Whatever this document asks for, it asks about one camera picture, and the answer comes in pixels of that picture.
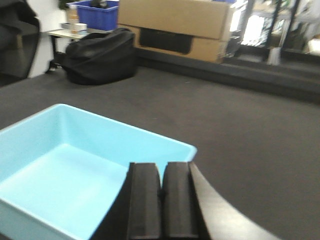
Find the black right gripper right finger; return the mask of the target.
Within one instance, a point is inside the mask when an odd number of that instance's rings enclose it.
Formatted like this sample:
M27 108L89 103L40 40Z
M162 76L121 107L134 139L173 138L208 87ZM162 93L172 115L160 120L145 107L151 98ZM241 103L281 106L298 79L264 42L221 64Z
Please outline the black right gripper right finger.
M169 162L162 182L163 230L166 239L198 239L190 169L187 162Z

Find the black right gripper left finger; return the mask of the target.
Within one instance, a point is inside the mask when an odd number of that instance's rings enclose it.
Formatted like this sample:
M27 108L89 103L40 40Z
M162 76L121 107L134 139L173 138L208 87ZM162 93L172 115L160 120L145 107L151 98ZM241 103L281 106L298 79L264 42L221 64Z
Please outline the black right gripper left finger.
M128 218L129 239L161 238L160 190L160 176L156 164L135 163Z

